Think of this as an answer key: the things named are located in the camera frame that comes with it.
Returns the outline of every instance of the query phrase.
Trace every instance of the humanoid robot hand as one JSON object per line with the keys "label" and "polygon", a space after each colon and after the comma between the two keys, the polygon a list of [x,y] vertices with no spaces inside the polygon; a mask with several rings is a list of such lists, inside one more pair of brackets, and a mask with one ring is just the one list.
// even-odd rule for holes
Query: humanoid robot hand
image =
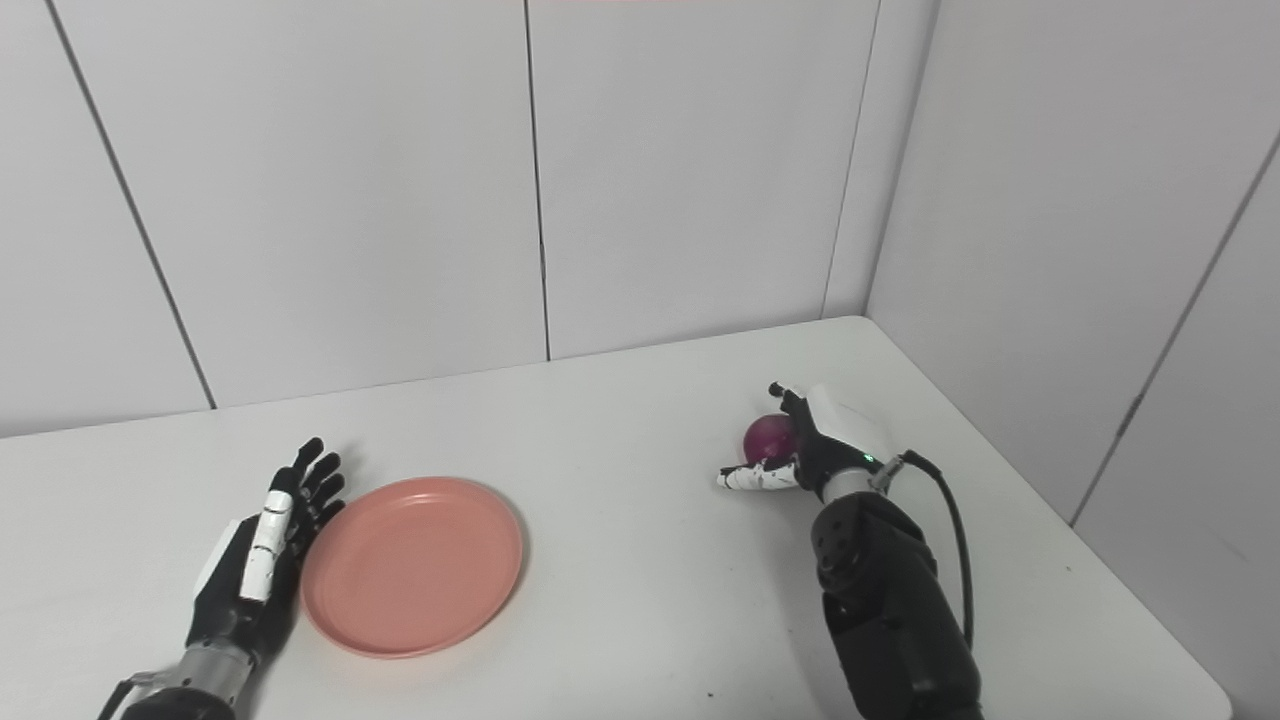
{"label": "humanoid robot hand", "polygon": [[271,479],[262,511],[228,525],[196,582],[186,652],[177,669],[138,673],[116,685],[100,720],[134,689],[147,694],[123,720],[234,720],[250,676],[271,661],[293,629],[302,561],[343,509],[337,454],[320,438]]}
{"label": "humanoid robot hand", "polygon": [[791,419],[795,452],[758,462],[723,468],[716,482],[730,489],[785,489],[803,487],[829,502],[849,492],[872,488],[870,482],[891,461],[884,432],[856,410],[838,402],[826,386],[808,396],[769,386]]}
{"label": "humanoid robot hand", "polygon": [[302,561],[320,529],[343,509],[340,459],[311,438],[271,480],[262,511],[223,533],[197,582],[187,646],[229,643],[261,665],[293,626]]}

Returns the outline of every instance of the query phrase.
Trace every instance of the black robotic finger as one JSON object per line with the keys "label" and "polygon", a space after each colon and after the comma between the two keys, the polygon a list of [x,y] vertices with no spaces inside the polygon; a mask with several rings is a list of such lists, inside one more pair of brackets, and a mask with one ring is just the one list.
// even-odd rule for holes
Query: black robotic finger
{"label": "black robotic finger", "polygon": [[298,473],[293,468],[280,468],[275,471],[275,477],[271,478],[270,489],[278,489],[280,492],[287,492],[292,496],[298,495]]}
{"label": "black robotic finger", "polygon": [[320,511],[320,518],[316,520],[316,525],[319,525],[323,529],[325,525],[329,524],[329,520],[333,520],[333,516],[340,512],[342,509],[346,506],[347,503],[340,500],[330,502],[329,505],[325,506],[324,510]]}
{"label": "black robotic finger", "polygon": [[319,515],[320,510],[339,492],[342,492],[342,488],[344,487],[347,487],[347,480],[342,477],[342,473],[334,473],[333,475],[325,478],[314,491],[311,491],[311,496],[307,497],[307,505],[311,509],[311,514]]}
{"label": "black robotic finger", "polygon": [[308,439],[298,448],[298,457],[293,461],[293,469],[298,471],[300,478],[306,471],[307,465],[315,462],[321,452],[324,452],[324,441],[317,437]]}
{"label": "black robotic finger", "polygon": [[315,496],[320,483],[323,483],[329,475],[333,475],[340,464],[342,459],[338,457],[337,452],[330,452],[317,460],[316,464],[311,466],[311,471],[307,473],[306,479],[302,480],[302,497],[310,500]]}

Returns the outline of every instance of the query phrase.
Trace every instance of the panel seam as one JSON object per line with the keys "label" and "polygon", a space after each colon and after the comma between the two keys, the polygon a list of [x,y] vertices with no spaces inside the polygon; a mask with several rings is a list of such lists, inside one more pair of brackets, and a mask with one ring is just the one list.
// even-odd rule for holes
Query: panel seam
{"label": "panel seam", "polygon": [[1138,391],[1138,396],[1129,406],[1129,411],[1120,421],[1120,427],[1116,428],[1116,434],[1111,438],[1111,446],[1107,447],[1106,454],[1102,456],[1102,462],[1098,464],[1098,469],[1093,474],[1093,479],[1089,480],[1089,487],[1084,491],[1084,496],[1080,497],[1080,503],[1075,507],[1075,512],[1071,514],[1071,519],[1068,521],[1068,525],[1074,528],[1075,524],[1079,523],[1080,514],[1084,512],[1084,506],[1088,505],[1089,498],[1093,497],[1093,491],[1098,488],[1098,483],[1102,480],[1102,475],[1106,473],[1107,465],[1111,464],[1111,459],[1115,457],[1116,448],[1120,447],[1120,439],[1126,432],[1129,432],[1129,425],[1138,414],[1142,401],[1147,397],[1147,392],[1151,389],[1151,383],[1155,382],[1156,375],[1160,373],[1160,368],[1165,364],[1165,360],[1169,359],[1169,352],[1174,348],[1178,336],[1183,332],[1183,327],[1187,324],[1187,318],[1190,316],[1192,309],[1196,307],[1196,304],[1199,301],[1201,293],[1204,291],[1204,286],[1208,283],[1210,275],[1213,274],[1213,268],[1217,266],[1217,261],[1222,258],[1222,251],[1226,250],[1226,245],[1231,241],[1231,236],[1235,234],[1235,228],[1240,224],[1240,219],[1244,218],[1244,213],[1248,210],[1249,202],[1253,201],[1253,195],[1258,191],[1258,186],[1262,184],[1262,178],[1271,168],[1271,161],[1275,160],[1277,149],[1280,149],[1280,131],[1276,131],[1275,138],[1271,140],[1271,146],[1267,147],[1266,155],[1262,156],[1262,164],[1258,165],[1257,172],[1253,174],[1253,179],[1249,182],[1249,187],[1244,191],[1244,196],[1235,206],[1231,219],[1226,223],[1226,229],[1222,231],[1222,237],[1219,238],[1217,246],[1213,249],[1213,254],[1210,255],[1208,264],[1204,265],[1204,270],[1196,282],[1196,287],[1192,290],[1190,297],[1183,306],[1181,314],[1178,315],[1172,332],[1169,333],[1169,338],[1165,341],[1164,347],[1160,348],[1160,354],[1156,356],[1156,361],[1151,366],[1151,372],[1147,373],[1147,379],[1142,383],[1142,389]]}
{"label": "panel seam", "polygon": [[534,100],[534,36],[529,22],[529,0],[525,6],[525,68],[529,76],[529,133],[534,149],[534,205],[538,213],[538,264],[543,283],[543,343],[547,360],[552,359],[552,323],[547,304],[547,242],[543,234],[543,179],[538,163],[538,102]]}
{"label": "panel seam", "polygon": [[205,370],[200,365],[200,357],[196,356],[196,347],[191,342],[191,336],[187,333],[187,325],[182,320],[182,313],[178,310],[178,304],[174,301],[173,291],[169,288],[169,281],[164,275],[164,269],[160,266],[160,258],[156,256],[156,250],[151,245],[151,236],[147,234],[147,228],[142,223],[142,214],[138,211],[138,205],[133,200],[133,192],[129,190],[129,183],[124,178],[124,170],[120,168],[120,160],[115,155],[115,149],[111,146],[111,138],[106,135],[106,126],[102,123],[102,115],[97,110],[97,104],[93,102],[93,95],[88,90],[88,82],[84,79],[84,72],[81,69],[79,60],[76,58],[76,51],[72,50],[70,40],[67,36],[67,28],[63,27],[63,19],[58,14],[58,8],[54,6],[54,0],[45,0],[45,6],[49,9],[49,15],[54,20],[54,29],[58,32],[58,40],[63,45],[63,53],[67,54],[67,61],[72,65],[72,73],[76,76],[76,83],[79,86],[81,95],[84,97],[84,104],[88,105],[88,114],[93,119],[93,127],[97,128],[99,140],[102,141],[102,149],[106,150],[106,159],[111,164],[111,172],[115,174],[115,182],[120,187],[120,195],[124,196],[124,204],[129,208],[129,215],[133,218],[133,227],[138,231],[138,237],[142,238],[142,247],[146,250],[147,259],[151,261],[151,269],[156,275],[156,281],[160,283],[160,291],[164,293],[165,302],[169,305],[169,313],[173,316],[174,324],[178,327],[178,334],[182,337],[182,345],[187,348],[187,357],[191,360],[191,366],[196,370],[196,379],[200,380],[200,389],[205,393],[205,401],[209,402],[210,410],[216,410],[218,404],[214,401],[214,393],[209,388],[209,379],[205,377]]}
{"label": "panel seam", "polygon": [[902,179],[902,163],[906,160],[906,146],[911,141],[911,128],[915,126],[915,110],[920,104],[920,91],[924,88],[924,73],[929,67],[929,55],[933,54],[933,31],[938,26],[938,13],[941,9],[941,0],[934,0],[933,9],[929,12],[929,28],[924,33],[924,51],[920,55],[920,68],[915,73],[915,91],[911,94],[911,108],[906,114],[906,131],[902,132],[902,141],[897,149],[897,161],[893,164],[893,178],[890,181],[892,191],[888,195],[888,201],[884,202],[879,233],[876,237],[876,252],[872,255],[872,272],[867,278],[867,290],[863,291],[861,307],[863,314],[868,316],[870,316],[872,290],[876,287],[881,255],[884,252],[884,236],[888,234],[888,220],[893,215],[893,201],[897,199],[897,186]]}
{"label": "panel seam", "polygon": [[879,10],[884,0],[876,3],[876,18],[872,20],[872,38],[867,44],[867,61],[863,64],[863,88],[858,95],[858,113],[854,115],[854,137],[849,143],[849,163],[845,165],[845,186],[840,192],[840,211],[836,214],[836,237],[831,242],[831,260],[827,263],[827,282],[822,286],[822,307],[818,318],[827,316],[827,300],[831,297],[831,272],[836,268],[836,252],[840,250],[840,227],[845,220],[845,201],[849,199],[849,181],[854,174],[854,151],[858,149],[858,128],[863,124],[863,105],[867,102],[867,81],[872,76],[872,53],[876,50],[876,31],[879,29]]}

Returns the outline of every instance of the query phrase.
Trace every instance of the white wall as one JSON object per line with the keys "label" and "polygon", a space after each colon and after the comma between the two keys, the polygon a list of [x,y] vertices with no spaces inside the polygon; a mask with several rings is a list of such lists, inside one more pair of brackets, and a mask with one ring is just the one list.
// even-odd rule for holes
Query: white wall
{"label": "white wall", "polygon": [[49,12],[0,3],[0,437],[201,407]]}
{"label": "white wall", "polygon": [[531,0],[553,356],[820,315],[877,5]]}
{"label": "white wall", "polygon": [[[56,0],[220,405],[856,310],[933,0],[883,5]],[[5,122],[42,133],[5,152],[90,179],[0,214],[32,243],[3,432],[205,406],[45,4],[5,12],[44,33],[5,47]]]}
{"label": "white wall", "polygon": [[1280,124],[1280,5],[943,3],[869,314],[1064,516]]}
{"label": "white wall", "polygon": [[518,0],[58,5],[219,404],[545,357]]}
{"label": "white wall", "polygon": [[1236,720],[1280,717],[1277,240],[1272,164],[1076,525]]}

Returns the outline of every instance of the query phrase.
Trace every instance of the white finger segment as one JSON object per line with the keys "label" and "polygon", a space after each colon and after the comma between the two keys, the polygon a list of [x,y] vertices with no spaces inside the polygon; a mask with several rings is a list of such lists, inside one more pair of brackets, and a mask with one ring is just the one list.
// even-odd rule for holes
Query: white finger segment
{"label": "white finger segment", "polygon": [[244,600],[266,602],[271,597],[275,561],[284,548],[284,532],[289,527],[292,511],[293,497],[289,493],[278,489],[266,493],[266,503],[262,505],[244,562],[244,577],[241,579],[241,597]]}

